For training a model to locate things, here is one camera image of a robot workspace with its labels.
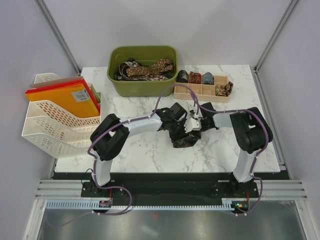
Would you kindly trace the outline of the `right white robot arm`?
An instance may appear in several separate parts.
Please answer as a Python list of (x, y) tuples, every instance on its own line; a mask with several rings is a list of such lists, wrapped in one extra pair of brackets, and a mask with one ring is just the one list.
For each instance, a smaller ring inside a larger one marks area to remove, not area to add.
[(273, 133), (257, 107), (216, 111), (207, 102), (199, 108), (203, 117), (202, 130), (233, 129), (240, 152), (232, 172), (234, 181), (229, 184), (229, 191), (233, 196), (240, 197), (247, 191), (246, 182), (255, 178), (258, 157), (273, 140)]

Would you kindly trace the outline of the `gold floral tie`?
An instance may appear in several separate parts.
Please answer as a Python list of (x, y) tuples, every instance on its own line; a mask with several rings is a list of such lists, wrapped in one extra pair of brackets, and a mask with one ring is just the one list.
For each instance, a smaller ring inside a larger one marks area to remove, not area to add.
[(215, 95), (219, 97), (229, 97), (232, 93), (234, 84), (228, 81), (226, 85), (217, 84), (215, 86)]

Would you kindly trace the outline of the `dark paisley tie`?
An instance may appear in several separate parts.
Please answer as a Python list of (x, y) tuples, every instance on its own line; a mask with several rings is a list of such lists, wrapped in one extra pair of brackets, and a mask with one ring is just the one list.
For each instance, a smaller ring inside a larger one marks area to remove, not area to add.
[(193, 147), (197, 141), (201, 138), (199, 131), (191, 131), (188, 133), (170, 133), (171, 142), (174, 148), (188, 148)]

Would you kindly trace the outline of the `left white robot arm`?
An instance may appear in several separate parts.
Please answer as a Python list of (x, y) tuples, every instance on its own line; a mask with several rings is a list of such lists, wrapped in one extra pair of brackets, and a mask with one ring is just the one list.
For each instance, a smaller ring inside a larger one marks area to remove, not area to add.
[(133, 118), (109, 114), (90, 136), (91, 145), (87, 153), (94, 158), (92, 191), (99, 197), (109, 193), (113, 159), (120, 154), (128, 138), (146, 132), (172, 133), (182, 126), (187, 115), (179, 103)]

